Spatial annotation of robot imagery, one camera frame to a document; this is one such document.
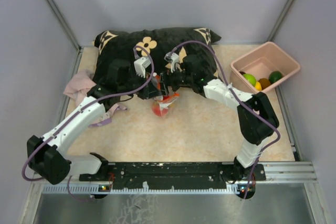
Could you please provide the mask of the light green toy fruit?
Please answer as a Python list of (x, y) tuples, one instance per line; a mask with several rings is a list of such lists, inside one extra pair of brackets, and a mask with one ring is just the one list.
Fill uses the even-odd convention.
[(254, 87), (257, 83), (256, 78), (252, 74), (245, 73), (243, 77)]

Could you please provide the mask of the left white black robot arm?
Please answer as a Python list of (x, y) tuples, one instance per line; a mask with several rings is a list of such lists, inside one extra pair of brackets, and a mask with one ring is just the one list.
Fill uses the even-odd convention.
[(97, 154), (71, 156), (67, 152), (75, 140), (95, 120), (103, 116), (121, 96), (145, 91), (154, 75), (151, 57), (141, 57), (130, 63), (116, 61), (112, 65), (112, 88), (96, 84), (83, 101), (61, 123), (41, 137), (33, 135), (27, 141), (27, 161), (22, 177), (30, 180), (26, 168), (32, 169), (52, 185), (68, 176), (90, 174), (98, 180), (108, 177), (109, 167)]

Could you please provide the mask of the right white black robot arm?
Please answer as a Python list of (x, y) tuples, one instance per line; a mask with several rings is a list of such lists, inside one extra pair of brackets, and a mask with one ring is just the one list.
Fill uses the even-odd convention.
[(278, 118), (266, 94), (240, 91), (214, 76), (197, 55), (183, 60), (176, 53), (164, 57), (170, 69), (161, 74), (162, 83), (173, 91), (190, 88), (196, 94), (231, 108), (238, 115), (244, 137), (241, 149), (234, 159), (232, 179), (248, 179), (253, 174), (255, 161), (269, 137), (279, 127)]

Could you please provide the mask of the red toy apple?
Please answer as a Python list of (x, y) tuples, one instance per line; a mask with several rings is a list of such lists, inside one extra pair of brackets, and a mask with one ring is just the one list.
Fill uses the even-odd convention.
[(169, 112), (168, 108), (162, 108), (158, 103), (153, 103), (151, 106), (152, 112), (159, 117), (164, 117)]

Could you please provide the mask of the yellow toy lemon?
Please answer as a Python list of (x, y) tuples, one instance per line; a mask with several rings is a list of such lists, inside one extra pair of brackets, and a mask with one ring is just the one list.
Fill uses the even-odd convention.
[(255, 89), (258, 90), (258, 91), (262, 91), (263, 90), (259, 81), (256, 82)]

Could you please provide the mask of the pink purple cloth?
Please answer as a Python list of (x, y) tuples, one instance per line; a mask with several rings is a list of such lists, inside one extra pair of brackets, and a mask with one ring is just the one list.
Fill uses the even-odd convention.
[[(93, 88), (96, 83), (93, 82), (93, 72), (88, 69), (79, 70), (68, 82), (65, 87), (64, 95), (75, 101), (78, 106), (87, 96), (88, 91)], [(127, 107), (121, 103), (113, 105), (104, 115), (99, 119), (93, 121), (89, 127), (100, 127), (108, 125), (112, 122), (112, 117), (117, 111), (125, 111)]]

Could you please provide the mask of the brown toy fruit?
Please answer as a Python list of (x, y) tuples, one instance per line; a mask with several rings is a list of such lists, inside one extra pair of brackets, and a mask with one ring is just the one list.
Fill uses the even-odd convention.
[(268, 88), (271, 85), (271, 82), (269, 81), (269, 79), (266, 79), (266, 78), (261, 78), (259, 79), (258, 82), (260, 83), (260, 86), (263, 90)]

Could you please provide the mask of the black floral pillow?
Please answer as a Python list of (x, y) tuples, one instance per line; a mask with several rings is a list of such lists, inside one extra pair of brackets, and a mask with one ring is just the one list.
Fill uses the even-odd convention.
[(212, 56), (212, 44), (221, 37), (208, 28), (162, 28), (128, 33), (106, 30), (94, 40), (98, 48), (98, 59), (93, 81), (106, 86), (109, 65), (116, 59), (131, 63), (141, 57), (151, 57), (154, 72), (163, 73), (169, 68), (164, 57), (167, 53), (176, 53), (180, 60), (187, 55), (198, 55), (210, 65), (213, 75), (218, 77), (217, 64)]

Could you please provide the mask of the aluminium corner post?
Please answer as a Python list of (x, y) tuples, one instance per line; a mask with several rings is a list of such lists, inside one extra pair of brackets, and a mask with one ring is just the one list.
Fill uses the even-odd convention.
[(57, 22), (61, 26), (62, 30), (66, 34), (67, 38), (70, 40), (71, 44), (77, 49), (80, 50), (81, 46), (78, 42), (74, 32), (72, 31), (70, 25), (66, 21), (64, 15), (60, 11), (60, 8), (58, 7), (55, 0), (45, 0), (47, 5), (49, 6), (50, 10), (52, 11), (54, 17), (56, 18)]
[(296, 0), (287, 0), (286, 3), (284, 4), (270, 34), (268, 35), (266, 42), (269, 41), (274, 41), (275, 37), (277, 36), (280, 28), (282, 27), (282, 25), (284, 24), (290, 10), (292, 9), (294, 3)]

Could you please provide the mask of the red yellow toy mango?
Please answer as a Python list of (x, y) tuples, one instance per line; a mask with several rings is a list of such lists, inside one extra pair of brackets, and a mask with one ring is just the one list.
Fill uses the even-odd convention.
[(165, 95), (163, 97), (163, 106), (165, 108), (168, 108), (170, 105), (172, 105), (178, 98), (180, 97), (180, 95), (178, 93), (173, 93), (171, 95)]

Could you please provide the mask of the left aluminium corner post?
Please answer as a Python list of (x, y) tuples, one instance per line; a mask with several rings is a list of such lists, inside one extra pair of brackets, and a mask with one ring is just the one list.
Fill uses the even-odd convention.
[(45, 0), (47, 5), (49, 6), (50, 10), (52, 11), (54, 17), (56, 18), (57, 22), (61, 26), (62, 30), (66, 34), (67, 38), (70, 40), (71, 44), (77, 49), (80, 50), (81, 46), (78, 42), (74, 32), (72, 31), (70, 25), (66, 21), (64, 15), (60, 11), (60, 8), (58, 7), (55, 0)]

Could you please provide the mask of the pink plastic bin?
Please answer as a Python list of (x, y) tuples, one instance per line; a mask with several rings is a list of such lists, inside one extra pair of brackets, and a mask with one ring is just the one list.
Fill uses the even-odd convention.
[(267, 79), (274, 71), (282, 78), (262, 90), (268, 93), (300, 71), (300, 64), (273, 42), (266, 42), (242, 55), (230, 64), (230, 82), (239, 90), (257, 93), (258, 91), (244, 78), (242, 72), (253, 75), (256, 80)]

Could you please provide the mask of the right aluminium corner post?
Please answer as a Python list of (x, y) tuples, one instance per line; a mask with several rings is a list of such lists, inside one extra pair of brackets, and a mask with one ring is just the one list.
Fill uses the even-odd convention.
[(266, 42), (269, 41), (274, 41), (275, 37), (277, 36), (280, 28), (282, 27), (282, 25), (284, 24), (290, 10), (292, 9), (294, 3), (296, 0), (287, 0), (286, 3), (284, 4), (270, 34), (268, 35)]

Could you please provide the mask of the clear zip bag orange zipper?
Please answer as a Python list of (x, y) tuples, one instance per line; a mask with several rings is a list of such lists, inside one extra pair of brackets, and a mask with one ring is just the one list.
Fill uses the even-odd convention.
[(178, 100), (180, 95), (176, 91), (173, 91), (168, 82), (164, 80), (162, 74), (159, 76), (157, 73), (154, 73), (152, 81), (159, 94), (153, 98), (151, 110), (156, 116), (165, 117), (173, 109), (173, 104)]

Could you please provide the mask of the dark green toy lime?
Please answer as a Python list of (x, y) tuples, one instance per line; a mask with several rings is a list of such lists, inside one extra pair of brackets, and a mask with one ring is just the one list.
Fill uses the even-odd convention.
[(271, 84), (276, 83), (283, 77), (282, 73), (280, 71), (273, 71), (269, 77), (268, 80)]

